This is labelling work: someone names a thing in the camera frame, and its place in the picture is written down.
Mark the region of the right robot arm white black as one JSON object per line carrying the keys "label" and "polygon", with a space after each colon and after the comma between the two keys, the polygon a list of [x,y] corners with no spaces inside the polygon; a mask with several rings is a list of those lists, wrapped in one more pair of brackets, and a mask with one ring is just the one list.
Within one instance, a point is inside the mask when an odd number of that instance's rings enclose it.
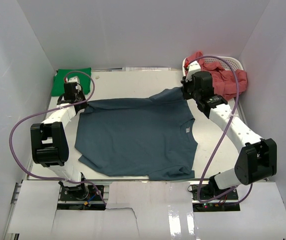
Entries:
{"label": "right robot arm white black", "polygon": [[221,199],[239,185],[251,185],[277,173],[277,144],[253,132],[238,116],[228,102],[214,93],[212,75],[198,71],[183,77],[182,93],[185,99],[193,99],[197,108],[228,137],[239,156],[235,166],[209,178],[206,185],[197,188],[197,200],[208,203]]}

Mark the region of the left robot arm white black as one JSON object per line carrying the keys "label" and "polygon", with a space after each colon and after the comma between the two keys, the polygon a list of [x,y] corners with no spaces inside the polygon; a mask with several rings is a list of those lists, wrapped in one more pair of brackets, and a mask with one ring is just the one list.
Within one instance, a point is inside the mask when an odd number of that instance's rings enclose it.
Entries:
{"label": "left robot arm white black", "polygon": [[57,101],[58,110],[30,127],[32,158],[35,164],[50,169],[61,178],[59,184],[67,194],[83,200],[87,198],[89,188],[81,183],[85,180],[84,175],[68,160],[65,128],[80,110],[87,107],[87,103],[78,78],[70,78],[63,87],[64,93]]}

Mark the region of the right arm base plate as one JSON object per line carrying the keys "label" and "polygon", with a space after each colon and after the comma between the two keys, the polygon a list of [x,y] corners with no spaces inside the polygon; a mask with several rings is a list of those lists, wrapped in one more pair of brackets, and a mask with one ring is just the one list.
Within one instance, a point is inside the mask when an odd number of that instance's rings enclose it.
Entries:
{"label": "right arm base plate", "polygon": [[237,190],[229,192],[213,201],[200,203],[197,200],[197,184],[188,186],[187,191],[192,194],[192,205],[194,213],[213,213],[213,212],[239,212],[241,210]]}

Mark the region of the blue t shirt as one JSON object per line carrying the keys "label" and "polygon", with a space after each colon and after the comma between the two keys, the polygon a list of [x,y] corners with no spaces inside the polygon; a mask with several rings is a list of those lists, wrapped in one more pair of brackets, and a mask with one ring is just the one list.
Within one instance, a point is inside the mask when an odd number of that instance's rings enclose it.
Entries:
{"label": "blue t shirt", "polygon": [[75,149],[81,163],[109,177],[192,179],[194,121],[179,87],[148,98],[94,100],[80,114]]}

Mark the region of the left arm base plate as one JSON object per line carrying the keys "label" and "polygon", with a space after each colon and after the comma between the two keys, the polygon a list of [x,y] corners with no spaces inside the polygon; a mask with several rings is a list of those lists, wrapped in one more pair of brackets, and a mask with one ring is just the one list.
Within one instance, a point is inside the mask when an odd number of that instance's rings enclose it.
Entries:
{"label": "left arm base plate", "polygon": [[106,209],[100,195],[104,197],[104,185],[97,185],[97,189],[93,185],[87,185],[87,190],[76,189],[70,190],[61,187],[57,209],[69,211],[103,211]]}

